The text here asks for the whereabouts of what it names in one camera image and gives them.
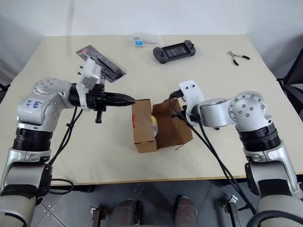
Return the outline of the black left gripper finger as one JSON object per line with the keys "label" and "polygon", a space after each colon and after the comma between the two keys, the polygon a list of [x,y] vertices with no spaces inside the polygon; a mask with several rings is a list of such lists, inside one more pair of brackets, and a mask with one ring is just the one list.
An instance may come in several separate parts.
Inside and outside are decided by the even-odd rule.
{"label": "black left gripper finger", "polygon": [[135,100],[126,100],[126,101],[113,101],[110,102],[110,106],[129,106],[129,105],[133,105],[135,103]]}
{"label": "black left gripper finger", "polygon": [[135,101],[131,96],[120,93],[111,93],[111,97],[115,101]]}

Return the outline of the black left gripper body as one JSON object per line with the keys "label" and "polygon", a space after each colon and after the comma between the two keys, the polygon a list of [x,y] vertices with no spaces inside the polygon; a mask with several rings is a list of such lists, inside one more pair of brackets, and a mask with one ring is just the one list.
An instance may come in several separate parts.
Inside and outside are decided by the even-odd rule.
{"label": "black left gripper body", "polygon": [[87,107],[97,112],[95,123],[102,123],[102,113],[106,111],[105,81],[105,77],[101,76],[86,94]]}

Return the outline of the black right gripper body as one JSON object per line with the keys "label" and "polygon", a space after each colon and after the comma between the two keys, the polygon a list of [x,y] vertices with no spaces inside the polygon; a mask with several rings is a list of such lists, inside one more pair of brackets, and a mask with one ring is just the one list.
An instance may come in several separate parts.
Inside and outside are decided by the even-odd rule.
{"label": "black right gripper body", "polygon": [[174,110],[174,113],[171,114],[171,118],[186,118],[187,105],[182,106],[182,110],[178,110],[176,107],[171,107]]}

